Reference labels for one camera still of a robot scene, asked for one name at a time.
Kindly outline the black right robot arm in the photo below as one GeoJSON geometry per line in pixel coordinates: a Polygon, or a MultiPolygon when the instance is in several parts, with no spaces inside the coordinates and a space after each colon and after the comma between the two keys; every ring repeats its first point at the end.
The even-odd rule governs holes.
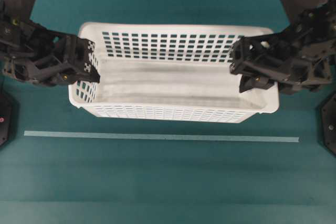
{"type": "Polygon", "coordinates": [[[289,26],[279,33],[242,37],[232,45],[230,72],[240,92],[315,92],[332,81],[335,64],[335,0],[280,0],[289,26]]]}

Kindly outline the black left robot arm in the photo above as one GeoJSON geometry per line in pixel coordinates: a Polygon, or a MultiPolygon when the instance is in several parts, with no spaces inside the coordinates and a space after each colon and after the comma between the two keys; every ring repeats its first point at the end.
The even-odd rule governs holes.
{"type": "Polygon", "coordinates": [[[31,20],[36,0],[1,0],[3,74],[39,86],[98,83],[92,56],[95,43],[47,29],[31,20]]]}

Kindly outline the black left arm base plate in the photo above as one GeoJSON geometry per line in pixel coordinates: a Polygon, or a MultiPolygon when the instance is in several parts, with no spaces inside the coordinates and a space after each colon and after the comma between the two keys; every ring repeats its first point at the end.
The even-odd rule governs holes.
{"type": "Polygon", "coordinates": [[[1,92],[1,151],[17,137],[20,104],[8,92],[1,92]]]}

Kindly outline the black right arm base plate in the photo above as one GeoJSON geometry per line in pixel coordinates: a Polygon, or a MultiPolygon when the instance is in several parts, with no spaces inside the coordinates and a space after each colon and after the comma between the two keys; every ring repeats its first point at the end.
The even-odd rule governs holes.
{"type": "Polygon", "coordinates": [[[335,91],[317,107],[318,143],[335,158],[335,91]]]}

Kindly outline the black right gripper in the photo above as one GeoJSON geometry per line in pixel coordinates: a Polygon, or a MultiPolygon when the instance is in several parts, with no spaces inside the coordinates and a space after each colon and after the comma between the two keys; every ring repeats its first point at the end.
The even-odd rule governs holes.
{"type": "Polygon", "coordinates": [[[302,89],[317,92],[332,82],[331,66],[335,64],[335,11],[318,8],[304,11],[296,22],[280,34],[286,42],[286,61],[276,57],[276,48],[281,40],[278,34],[242,37],[230,48],[231,74],[242,74],[239,92],[252,89],[294,94],[302,89]],[[285,74],[275,80],[267,76],[245,74],[285,74]]]}

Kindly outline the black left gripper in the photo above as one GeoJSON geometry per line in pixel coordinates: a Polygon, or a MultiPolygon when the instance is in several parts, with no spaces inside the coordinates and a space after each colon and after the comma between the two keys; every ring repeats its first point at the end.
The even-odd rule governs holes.
{"type": "Polygon", "coordinates": [[[90,64],[95,43],[73,34],[49,30],[34,22],[1,20],[3,74],[20,82],[53,87],[78,81],[99,83],[90,64]],[[76,68],[75,60],[85,62],[76,68]]]}

